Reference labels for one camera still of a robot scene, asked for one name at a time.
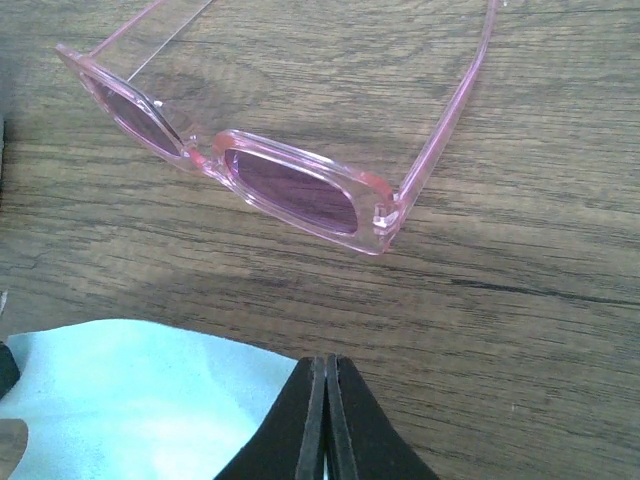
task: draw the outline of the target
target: sunglasses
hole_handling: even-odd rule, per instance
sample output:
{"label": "sunglasses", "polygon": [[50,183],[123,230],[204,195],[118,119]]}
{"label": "sunglasses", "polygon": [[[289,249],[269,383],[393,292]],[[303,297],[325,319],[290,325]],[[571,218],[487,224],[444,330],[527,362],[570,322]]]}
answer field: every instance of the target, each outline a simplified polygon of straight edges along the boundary
{"label": "sunglasses", "polygon": [[[397,192],[372,173],[238,130],[217,133],[203,154],[188,116],[131,84],[212,1],[156,0],[91,53],[64,45],[56,52],[126,134],[169,163],[217,179],[250,205],[308,233],[362,253],[384,253],[464,109],[489,45],[499,0],[488,1],[475,57]],[[110,58],[126,67],[113,73],[103,66]]]}

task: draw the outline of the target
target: brown wooden tabletop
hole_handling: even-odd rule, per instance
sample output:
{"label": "brown wooden tabletop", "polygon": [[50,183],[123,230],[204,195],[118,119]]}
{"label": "brown wooden tabletop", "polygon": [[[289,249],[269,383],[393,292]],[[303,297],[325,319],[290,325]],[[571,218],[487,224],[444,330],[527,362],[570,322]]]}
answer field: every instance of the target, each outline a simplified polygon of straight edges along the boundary
{"label": "brown wooden tabletop", "polygon": [[[443,479],[640,478],[637,2],[505,1],[467,109],[377,257],[177,170],[100,111],[53,48],[87,52],[145,3],[0,0],[1,337],[139,318],[338,352]],[[218,0],[138,80],[211,133],[397,186],[484,10]]]}

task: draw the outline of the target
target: light blue cloth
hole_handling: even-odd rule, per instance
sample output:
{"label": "light blue cloth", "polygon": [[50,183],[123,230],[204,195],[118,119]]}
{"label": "light blue cloth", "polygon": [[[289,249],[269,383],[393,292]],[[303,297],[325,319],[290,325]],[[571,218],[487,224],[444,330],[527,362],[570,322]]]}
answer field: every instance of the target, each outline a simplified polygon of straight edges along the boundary
{"label": "light blue cloth", "polygon": [[295,360],[157,323],[97,320],[9,337],[22,373],[0,418],[29,427],[11,480],[211,480]]}

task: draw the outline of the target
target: sunglasses lens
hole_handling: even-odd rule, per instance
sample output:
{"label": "sunglasses lens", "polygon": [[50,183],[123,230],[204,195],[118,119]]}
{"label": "sunglasses lens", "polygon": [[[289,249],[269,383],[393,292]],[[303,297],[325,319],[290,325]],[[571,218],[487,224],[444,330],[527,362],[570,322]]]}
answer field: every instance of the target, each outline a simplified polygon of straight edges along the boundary
{"label": "sunglasses lens", "polygon": [[118,117],[136,135],[169,155],[180,156],[180,152],[167,134],[141,108],[106,85],[94,79],[90,81],[100,99],[109,107],[113,115]]}
{"label": "sunglasses lens", "polygon": [[335,232],[357,231],[356,211],[339,188],[240,150],[227,150],[225,161],[247,187],[290,214]]}

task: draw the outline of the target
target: pink temple arm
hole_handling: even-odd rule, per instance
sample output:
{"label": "pink temple arm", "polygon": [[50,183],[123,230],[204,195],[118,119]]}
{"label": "pink temple arm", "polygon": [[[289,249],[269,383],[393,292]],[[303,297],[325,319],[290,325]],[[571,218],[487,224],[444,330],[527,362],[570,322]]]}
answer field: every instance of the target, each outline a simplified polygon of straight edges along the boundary
{"label": "pink temple arm", "polygon": [[131,80],[214,0],[155,0],[90,53],[98,63]]}
{"label": "pink temple arm", "polygon": [[411,166],[411,170],[403,180],[402,185],[400,185],[398,201],[402,205],[403,216],[405,217],[426,185],[431,172],[433,172],[444,147],[453,133],[460,114],[464,110],[465,103],[469,98],[473,84],[478,76],[480,65],[484,60],[487,47],[489,46],[489,39],[495,23],[498,3],[499,0],[489,0],[484,28],[482,30],[482,39],[476,50],[473,62],[469,66],[456,93],[451,98],[449,105],[447,105],[447,108],[440,117],[431,138],[429,138],[429,141],[422,148],[418,158]]}

